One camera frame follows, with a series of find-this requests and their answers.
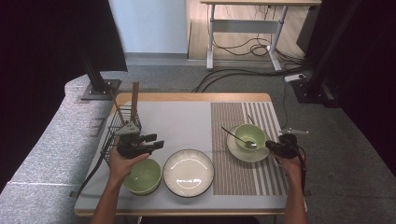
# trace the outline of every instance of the desk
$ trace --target desk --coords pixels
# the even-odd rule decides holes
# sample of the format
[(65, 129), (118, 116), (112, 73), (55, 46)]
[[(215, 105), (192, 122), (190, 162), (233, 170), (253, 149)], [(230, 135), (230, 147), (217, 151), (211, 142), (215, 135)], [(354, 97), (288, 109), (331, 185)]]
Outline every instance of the desk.
[[(130, 100), (131, 93), (121, 93), (117, 97), (119, 105), (129, 104)], [(271, 139), (277, 140), (280, 128), (268, 94), (140, 93), (138, 114), (142, 134), (156, 133), (157, 140), (165, 141), (164, 148), (150, 156), (161, 167), (173, 153), (194, 148), (212, 160), (215, 179), (205, 193), (194, 198), (176, 196), (163, 180), (148, 196), (135, 196), (121, 187), (117, 215), (256, 216), (284, 213), (288, 186), (281, 167), (272, 156), (254, 163), (238, 160), (226, 147), (226, 133), (220, 128), (221, 125), (230, 128), (248, 123), (247, 115), (250, 115)], [(109, 117), (116, 115), (113, 108)], [(111, 120), (107, 120), (106, 126), (111, 125)], [(106, 141), (104, 136), (106, 133), (100, 140), (90, 170), (99, 158), (101, 146)], [(107, 164), (103, 162), (78, 198), (77, 215), (93, 214), (108, 174)]]
[[(202, 4), (211, 6), (209, 26), (209, 46), (207, 48), (206, 69), (213, 69), (213, 33), (260, 33), (274, 34), (268, 53), (276, 71), (282, 70), (277, 59), (276, 45), (282, 31), (286, 13), (289, 6), (310, 7), (320, 6), (320, 0), (201, 0)], [(215, 20), (216, 5), (252, 5), (252, 6), (283, 6), (282, 16), (279, 21), (239, 21), (239, 20)]]

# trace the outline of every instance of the wall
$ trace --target wall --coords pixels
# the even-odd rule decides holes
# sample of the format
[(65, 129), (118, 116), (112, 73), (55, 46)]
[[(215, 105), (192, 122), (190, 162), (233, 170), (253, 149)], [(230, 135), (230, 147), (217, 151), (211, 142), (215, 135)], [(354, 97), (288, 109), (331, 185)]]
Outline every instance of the wall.
[(186, 0), (109, 0), (123, 50), (187, 53)]

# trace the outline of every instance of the metal spoon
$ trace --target metal spoon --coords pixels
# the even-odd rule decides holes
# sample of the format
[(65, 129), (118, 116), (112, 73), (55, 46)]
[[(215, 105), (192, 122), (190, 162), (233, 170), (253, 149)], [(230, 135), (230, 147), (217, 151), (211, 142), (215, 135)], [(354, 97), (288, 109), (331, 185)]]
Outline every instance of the metal spoon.
[(233, 137), (235, 137), (235, 138), (241, 140), (243, 143), (245, 143), (245, 145), (247, 146), (247, 148), (250, 148), (250, 149), (257, 148), (257, 144), (256, 144), (256, 143), (254, 143), (254, 142), (252, 142), (252, 141), (244, 141), (244, 140), (238, 138), (237, 136), (235, 136), (234, 134), (232, 134), (231, 132), (227, 131), (227, 130), (226, 130), (225, 128), (223, 128), (222, 126), (221, 126), (221, 128), (222, 128), (222, 130), (224, 130), (226, 133), (229, 133), (229, 134), (232, 135)]
[(253, 119), (252, 119), (249, 115), (247, 115), (247, 117), (250, 119), (250, 121), (251, 121), (252, 124), (256, 125), (256, 124), (254, 123)]

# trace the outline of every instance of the human hand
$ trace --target human hand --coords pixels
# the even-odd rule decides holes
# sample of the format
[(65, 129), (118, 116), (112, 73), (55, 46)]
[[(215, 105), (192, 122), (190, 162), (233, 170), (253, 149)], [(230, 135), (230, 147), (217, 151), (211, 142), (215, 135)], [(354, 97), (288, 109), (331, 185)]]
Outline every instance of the human hand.
[(302, 172), (301, 172), (301, 162), (298, 157), (294, 157), (291, 159), (280, 157), (276, 154), (273, 154), (274, 157), (280, 162), (283, 170), (285, 171), (288, 180), (290, 183), (295, 183), (301, 185), (302, 181)]
[(110, 150), (110, 179), (116, 182), (122, 182), (123, 179), (131, 172), (131, 168), (138, 162), (149, 157), (148, 153), (142, 154), (133, 159), (123, 158), (117, 151), (119, 138), (114, 140), (114, 146)]

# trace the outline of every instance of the cable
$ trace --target cable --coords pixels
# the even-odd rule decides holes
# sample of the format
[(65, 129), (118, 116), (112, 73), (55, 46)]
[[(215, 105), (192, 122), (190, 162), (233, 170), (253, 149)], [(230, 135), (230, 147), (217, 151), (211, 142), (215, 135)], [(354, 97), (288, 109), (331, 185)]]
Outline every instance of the cable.
[[(111, 141), (113, 140), (114, 133), (111, 134), (111, 136), (107, 139), (106, 144), (105, 144), (105, 149), (108, 149), (108, 147), (111, 144)], [(96, 163), (95, 167), (93, 167), (92, 171), (90, 174), (87, 176), (87, 178), (84, 180), (84, 183), (82, 183), (81, 187), (78, 189), (77, 196), (78, 198), (79, 194), (84, 190), (85, 186), (88, 184), (88, 182), (91, 180), (93, 175), (96, 173), (96, 171), (99, 169), (100, 165), (102, 164), (103, 159), (105, 158), (106, 153), (104, 151), (100, 152), (100, 157), (98, 159), (98, 162)]]
[[(227, 51), (227, 52), (229, 52), (229, 53), (231, 53), (232, 55), (235, 55), (235, 56), (243, 56), (243, 55), (248, 55), (248, 54), (253, 54), (253, 55), (255, 55), (255, 56), (260, 56), (260, 57), (262, 57), (262, 56), (264, 56), (264, 55), (266, 55), (266, 54), (268, 54), (268, 50), (267, 50), (267, 46), (266, 45), (252, 45), (251, 47), (250, 47), (250, 51), (248, 51), (248, 52), (246, 52), (246, 53), (234, 53), (234, 52), (231, 52), (229, 49), (236, 49), (236, 48), (240, 48), (240, 47), (243, 47), (243, 46), (245, 46), (248, 42), (250, 42), (250, 41), (252, 41), (252, 40), (257, 40), (257, 39), (261, 39), (261, 38), (251, 38), (251, 39), (249, 39), (247, 42), (245, 42), (244, 44), (242, 44), (242, 45), (239, 45), (239, 46), (234, 46), (234, 47), (221, 47), (221, 46), (219, 46), (217, 43), (216, 43), (216, 40), (213, 40), (213, 45), (216, 47), (216, 48), (218, 48), (218, 49), (223, 49), (223, 50), (225, 50), (225, 51)], [(265, 53), (264, 54), (258, 54), (258, 53), (255, 53), (254, 51), (255, 50), (257, 50), (257, 49), (264, 49), (265, 50)]]
[(253, 16), (253, 18), (252, 18), (253, 21), (256, 20), (256, 15), (257, 15), (257, 13), (259, 13), (261, 7), (262, 7), (262, 6), (259, 6), (259, 9), (256, 9), (256, 6), (254, 6), (254, 8), (256, 9), (256, 13), (254, 13), (254, 16)]
[(233, 17), (230, 15), (230, 13), (228, 12), (228, 8), (227, 8), (227, 5), (224, 5), (225, 6), (225, 10), (227, 11), (227, 15), (231, 18), (231, 20), (233, 20)]
[(274, 6), (273, 20), (274, 20), (274, 18), (275, 18), (275, 12), (276, 12), (276, 6)]
[(284, 82), (284, 84), (285, 84), (285, 87), (283, 88), (283, 99), (282, 99), (282, 104), (283, 104), (283, 111), (285, 112), (286, 121), (285, 121), (285, 124), (282, 126), (281, 129), (284, 129), (284, 128), (286, 127), (286, 125), (288, 125), (288, 122), (289, 122), (288, 111), (286, 111), (286, 104), (285, 104), (285, 99), (286, 99), (286, 88), (288, 87), (288, 84), (285, 83), (285, 82)]
[[(304, 153), (304, 158), (301, 155), (299, 149), (301, 149)], [(301, 188), (303, 190), (303, 194), (304, 194), (304, 190), (305, 190), (305, 176), (306, 176), (306, 166), (305, 166), (305, 160), (306, 160), (306, 155), (305, 155), (305, 150), (298, 146), (298, 148), (295, 148), (295, 150), (297, 151), (297, 156), (298, 159), (300, 160), (300, 164), (301, 164)]]
[[(200, 90), (207, 81), (209, 81), (209, 79), (211, 78), (215, 78), (214, 80), (208, 82), (205, 87), (203, 87), (202, 91), (205, 91), (210, 85), (212, 85), (214, 82), (224, 78), (224, 77), (231, 77), (231, 76), (262, 76), (262, 77), (274, 77), (274, 76), (285, 76), (287, 74), (290, 73), (295, 73), (295, 72), (301, 72), (303, 70), (305, 70), (306, 68), (308, 68), (310, 64), (303, 64), (300, 65), (299, 67), (296, 68), (292, 68), (292, 69), (288, 69), (285, 71), (280, 71), (280, 72), (269, 72), (269, 73), (258, 73), (258, 72), (253, 72), (253, 71), (248, 71), (248, 70), (244, 70), (244, 69), (222, 69), (222, 70), (218, 70), (215, 72), (211, 72), (208, 75), (206, 75), (202, 81), (199, 83), (199, 85), (197, 87), (195, 87), (191, 92), (198, 92), (198, 90)], [(231, 73), (231, 74), (223, 74), (223, 75), (218, 75), (217, 73), (220, 72), (224, 72), (224, 71), (236, 71), (238, 73)]]

